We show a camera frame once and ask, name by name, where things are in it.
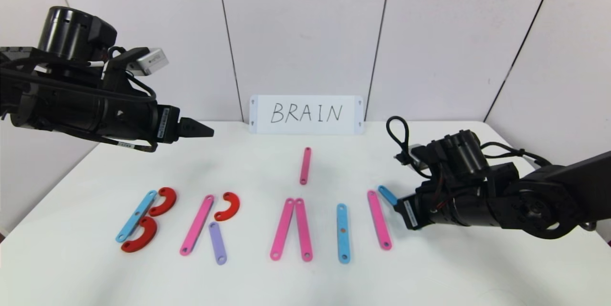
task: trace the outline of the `white table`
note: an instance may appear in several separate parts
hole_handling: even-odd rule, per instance
[[[207,123],[214,138],[183,138],[154,154],[98,145],[1,245],[4,306],[89,305],[452,305],[561,306],[608,302],[611,250],[595,232],[575,229],[547,241],[498,228],[432,225],[418,232],[380,197],[393,240],[380,249],[368,189],[398,196],[422,179],[393,155],[384,123],[363,136],[256,136],[243,123]],[[502,141],[478,122],[411,123],[410,143],[469,128]],[[307,186],[303,149],[312,147]],[[521,174],[532,167],[513,161]],[[153,241],[124,253],[115,236],[147,191],[173,187],[179,200],[157,218]],[[217,265],[207,228],[190,256],[179,248],[203,200],[225,210],[233,191],[242,207],[221,223],[228,261]],[[304,263],[293,219],[280,261],[269,250],[286,197],[303,197],[314,259]],[[337,258],[336,205],[349,208],[352,261]]]

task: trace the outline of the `red semicircle piece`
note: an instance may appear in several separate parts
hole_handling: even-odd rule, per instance
[[[142,217],[138,224],[144,227],[144,233],[133,241],[126,241],[121,245],[121,250],[125,252],[136,252],[149,243],[157,233],[157,222],[151,217]]]
[[[159,195],[165,197],[166,200],[159,206],[151,207],[151,209],[148,211],[148,214],[151,217],[157,217],[164,214],[176,203],[176,191],[174,191],[172,188],[163,187],[159,189]]]
[[[223,194],[223,199],[231,202],[231,205],[229,206],[229,208],[226,211],[214,213],[214,219],[216,221],[229,220],[240,209],[240,198],[238,198],[238,195],[235,195],[231,191],[228,191],[227,193]]]

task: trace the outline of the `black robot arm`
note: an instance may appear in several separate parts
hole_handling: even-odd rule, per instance
[[[415,169],[431,172],[415,194],[394,203],[405,225],[418,230],[434,223],[459,226],[498,226],[556,239],[580,225],[594,230],[596,221],[611,218],[611,151],[567,167],[500,143],[480,145],[477,136],[461,130],[428,145],[408,146],[408,136],[395,158]],[[485,156],[482,149],[500,146],[510,152]],[[486,158],[530,156],[543,165],[519,177],[513,163],[488,165]]]
[[[193,119],[179,120],[179,108],[157,104],[153,89],[135,78],[168,64],[161,49],[125,50],[113,47],[115,39],[116,30],[96,16],[50,8],[38,48],[0,47],[2,119],[145,152],[179,137],[214,135]]]

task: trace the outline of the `pink bar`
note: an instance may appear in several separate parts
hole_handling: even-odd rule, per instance
[[[371,216],[373,216],[373,225],[376,228],[378,234],[378,241],[382,250],[390,250],[392,242],[390,241],[390,234],[386,228],[386,221],[384,220],[384,214],[382,214],[382,208],[380,208],[380,202],[378,195],[373,190],[367,191],[367,199],[369,199],[369,208],[371,209]]]
[[[214,202],[214,195],[207,195],[203,198],[203,202],[197,211],[197,215],[191,224],[189,233],[187,234],[183,246],[180,247],[180,254],[186,256],[191,253],[195,245],[195,241],[203,228],[203,224],[206,222],[210,208],[212,208],[212,202]]]
[[[280,260],[282,257],[284,241],[286,241],[286,234],[288,234],[288,226],[291,225],[294,203],[295,200],[291,198],[286,199],[284,202],[284,208],[282,209],[282,215],[280,216],[278,230],[275,232],[274,243],[271,245],[271,252],[269,253],[269,257],[271,257],[273,261]]]
[[[301,246],[301,258],[309,262],[314,257],[312,243],[310,242],[310,230],[307,227],[306,204],[303,199],[295,200],[295,212],[297,214],[297,230],[299,231],[299,245]]]
[[[304,186],[307,184],[307,176],[310,172],[310,156],[312,156],[312,149],[306,147],[304,149],[304,162],[301,165],[301,177],[299,178],[299,183]]]

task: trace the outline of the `white wall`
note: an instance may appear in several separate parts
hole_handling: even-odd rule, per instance
[[[224,0],[244,117],[256,94],[369,94],[384,0]]]
[[[541,0],[388,0],[367,120],[483,121]]]
[[[558,164],[611,150],[611,0],[545,0],[487,123]]]
[[[50,6],[64,0],[0,0],[0,45],[38,45]],[[0,232],[7,234],[95,143],[0,123]]]
[[[182,116],[242,120],[221,0],[67,0],[107,21],[125,48],[161,47],[170,65],[142,78]]]

